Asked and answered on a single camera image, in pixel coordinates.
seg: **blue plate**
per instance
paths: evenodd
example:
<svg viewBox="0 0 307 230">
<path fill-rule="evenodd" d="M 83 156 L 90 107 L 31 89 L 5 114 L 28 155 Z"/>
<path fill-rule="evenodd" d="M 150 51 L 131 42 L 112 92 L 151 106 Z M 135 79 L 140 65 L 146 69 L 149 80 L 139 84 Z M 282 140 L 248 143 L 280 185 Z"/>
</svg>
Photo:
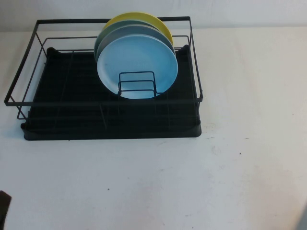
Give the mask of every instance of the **blue plate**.
<svg viewBox="0 0 307 230">
<path fill-rule="evenodd" d="M 178 64 L 172 50 L 159 39 L 132 34 L 105 47 L 99 56 L 97 71 L 101 82 L 113 93 L 118 93 L 120 85 L 122 97 L 141 99 L 154 97 L 154 77 L 158 94 L 168 90 L 177 77 Z M 121 72 L 133 71 L 152 71 L 154 77 L 151 72 L 125 73 L 121 74 L 119 84 Z"/>
<path fill-rule="evenodd" d="M 113 23 L 111 25 L 109 25 L 107 28 L 103 29 L 101 31 L 101 33 L 98 35 L 98 37 L 96 38 L 95 41 L 95 45 L 94 45 L 94 56 L 95 56 L 95 60 L 97 61 L 98 57 L 97 57 L 97 49 L 98 46 L 100 44 L 100 42 L 102 41 L 102 39 L 104 39 L 105 36 L 107 36 L 110 32 L 125 26 L 125 25 L 131 25 L 131 24 L 139 24 L 139 25 L 147 25 L 150 26 L 152 28 L 155 28 L 153 25 L 147 23 L 147 22 L 143 22 L 143 21 L 139 21 L 139 20 L 123 20 L 123 21 L 119 21 L 116 23 Z"/>
<path fill-rule="evenodd" d="M 110 44 L 111 42 L 113 42 L 114 40 L 120 37 L 132 35 L 132 34 L 149 35 L 154 38 L 157 38 L 161 42 L 163 42 L 165 45 L 167 45 L 175 54 L 172 43 L 168 40 L 167 37 L 165 37 L 163 33 L 147 25 L 130 24 L 130 25 L 125 25 L 120 28 L 117 28 L 116 30 L 113 30 L 112 32 L 110 32 L 108 35 L 106 35 L 102 39 L 96 51 L 96 60 L 98 60 L 100 53 L 103 51 L 103 49 L 108 44 Z"/>
</svg>

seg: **stack of plates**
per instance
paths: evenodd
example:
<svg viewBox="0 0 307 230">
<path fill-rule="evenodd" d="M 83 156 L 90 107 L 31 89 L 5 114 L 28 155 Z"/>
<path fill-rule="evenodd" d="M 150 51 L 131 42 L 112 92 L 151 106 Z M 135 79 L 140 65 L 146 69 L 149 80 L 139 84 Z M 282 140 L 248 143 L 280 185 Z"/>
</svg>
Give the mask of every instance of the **stack of plates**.
<svg viewBox="0 0 307 230">
<path fill-rule="evenodd" d="M 170 31 L 146 13 L 129 12 L 111 19 L 96 39 L 94 56 L 101 82 L 125 98 L 163 93 L 178 72 Z"/>
</svg>

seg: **dish rack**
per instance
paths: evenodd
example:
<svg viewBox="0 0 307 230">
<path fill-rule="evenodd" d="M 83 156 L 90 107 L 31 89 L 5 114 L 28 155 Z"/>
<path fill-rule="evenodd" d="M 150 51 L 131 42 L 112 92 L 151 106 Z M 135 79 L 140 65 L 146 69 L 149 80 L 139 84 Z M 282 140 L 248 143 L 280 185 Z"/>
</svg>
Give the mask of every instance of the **dish rack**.
<svg viewBox="0 0 307 230">
<path fill-rule="evenodd" d="M 203 95 L 190 17 L 159 18 L 187 23 L 184 35 L 173 35 L 178 75 L 159 94 L 152 75 L 154 97 L 125 99 L 100 81 L 94 42 L 109 19 L 38 20 L 17 73 L 5 97 L 16 106 L 26 140 L 180 138 L 201 134 L 199 115 Z"/>
</svg>

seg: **drip tray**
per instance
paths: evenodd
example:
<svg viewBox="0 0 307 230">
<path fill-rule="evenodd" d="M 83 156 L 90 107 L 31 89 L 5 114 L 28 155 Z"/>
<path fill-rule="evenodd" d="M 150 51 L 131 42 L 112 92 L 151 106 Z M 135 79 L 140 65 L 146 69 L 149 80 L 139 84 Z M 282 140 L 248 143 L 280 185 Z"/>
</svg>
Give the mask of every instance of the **drip tray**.
<svg viewBox="0 0 307 230">
<path fill-rule="evenodd" d="M 171 88 L 144 103 L 111 93 L 100 81 L 93 52 L 47 50 L 33 102 L 21 124 L 27 140 L 182 138 L 201 134 L 189 46 L 176 51 L 178 76 Z M 98 102 L 97 106 L 78 103 Z"/>
</svg>

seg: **plate rim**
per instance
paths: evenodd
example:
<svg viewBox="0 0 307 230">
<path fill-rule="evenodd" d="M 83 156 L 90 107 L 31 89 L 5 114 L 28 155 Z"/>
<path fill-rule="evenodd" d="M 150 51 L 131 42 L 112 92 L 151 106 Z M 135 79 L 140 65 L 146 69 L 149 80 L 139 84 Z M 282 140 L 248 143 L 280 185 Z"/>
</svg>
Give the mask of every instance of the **plate rim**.
<svg viewBox="0 0 307 230">
<path fill-rule="evenodd" d="M 139 25 L 147 25 L 147 26 L 151 26 L 151 27 L 157 29 L 157 28 L 156 28 L 154 25 L 152 25 L 151 23 L 145 22 L 145 21 L 143 21 L 143 20 L 137 20 L 137 19 L 126 19 L 126 20 L 121 20 L 121 21 L 112 23 L 110 26 L 116 25 L 116 24 L 122 23 L 122 22 L 127 22 L 127 21 L 135 22 L 135 23 L 131 23 L 131 24 L 138 24 L 138 22 L 142 22 L 142 23 L 144 23 L 144 24 L 139 24 Z M 113 32 L 114 30 L 116 30 L 116 29 L 112 30 L 111 32 L 107 33 L 102 39 L 100 39 L 99 37 L 100 37 L 101 34 L 105 31 L 106 28 L 103 28 L 103 29 L 100 31 L 100 33 L 98 34 L 98 36 L 97 36 L 97 38 L 96 38 L 96 40 L 95 40 L 95 44 L 94 44 L 94 57 L 95 57 L 95 60 L 96 60 L 96 61 L 97 61 L 97 50 L 98 50 L 98 47 L 99 47 L 101 41 L 102 41 L 109 33 L 111 33 L 111 32 Z"/>
<path fill-rule="evenodd" d="M 138 15 L 143 15 L 145 18 L 152 18 L 154 21 L 156 21 L 158 23 L 158 25 L 154 24 L 154 26 L 160 30 L 168 39 L 169 41 L 171 42 L 171 44 L 173 45 L 174 42 L 173 42 L 173 37 L 172 37 L 172 34 L 171 32 L 169 31 L 168 27 L 166 26 L 166 24 L 161 21 L 159 18 L 157 18 L 156 16 L 153 16 L 152 14 L 149 14 L 149 13 L 145 13 L 145 12 L 138 12 L 138 11 L 131 11 L 131 12 L 126 12 L 126 13 L 122 13 L 120 15 L 117 15 L 115 16 L 114 18 L 110 19 L 104 26 L 104 28 L 107 28 L 108 26 L 110 26 L 111 24 L 113 24 L 114 22 L 118 22 L 118 21 L 122 21 L 121 17 L 130 17 L 130 14 L 132 15 L 131 17 L 133 16 L 138 16 Z"/>
<path fill-rule="evenodd" d="M 116 34 L 117 31 L 119 31 L 119 30 L 121 30 L 121 29 L 123 29 L 123 28 L 127 28 L 127 27 L 146 28 L 146 29 L 148 29 L 148 30 L 153 30 L 153 31 L 155 31 L 155 32 L 158 32 L 161 36 L 163 36 L 163 37 L 165 38 L 165 41 L 168 42 L 168 44 L 166 44 L 164 41 L 161 41 L 159 38 L 157 38 L 157 37 L 155 37 L 155 36 L 152 36 L 152 35 L 148 35 L 148 36 L 152 36 L 152 37 L 158 39 L 159 41 L 161 41 L 162 43 L 164 43 L 168 48 L 170 48 L 170 50 L 171 50 L 171 51 L 173 52 L 173 54 L 175 55 L 175 49 L 174 49 L 173 45 L 172 45 L 171 42 L 168 40 L 168 38 L 167 38 L 162 32 L 160 32 L 159 30 L 154 29 L 154 28 L 152 28 L 152 27 L 150 27 L 150 26 L 147 26 L 147 25 L 141 25 L 141 24 L 128 24 L 128 25 L 124 25 L 124 26 L 121 26 L 121 27 L 119 27 L 119 28 L 113 30 L 112 32 L 108 33 L 108 34 L 101 40 L 101 42 L 100 42 L 100 44 L 99 44 L 99 46 L 98 46 L 98 48 L 97 48 L 97 51 L 96 51 L 96 56 L 95 56 L 96 62 L 98 61 L 99 56 L 100 56 L 101 52 L 104 50 L 104 48 L 106 48 L 109 44 L 112 43 L 112 41 L 111 41 L 110 43 L 107 43 L 107 45 L 101 50 L 101 45 L 103 44 L 103 41 L 104 41 L 105 39 L 107 39 L 108 37 L 110 37 L 112 34 Z M 142 33 L 132 33 L 132 34 L 146 35 L 146 34 L 142 34 Z"/>
</svg>

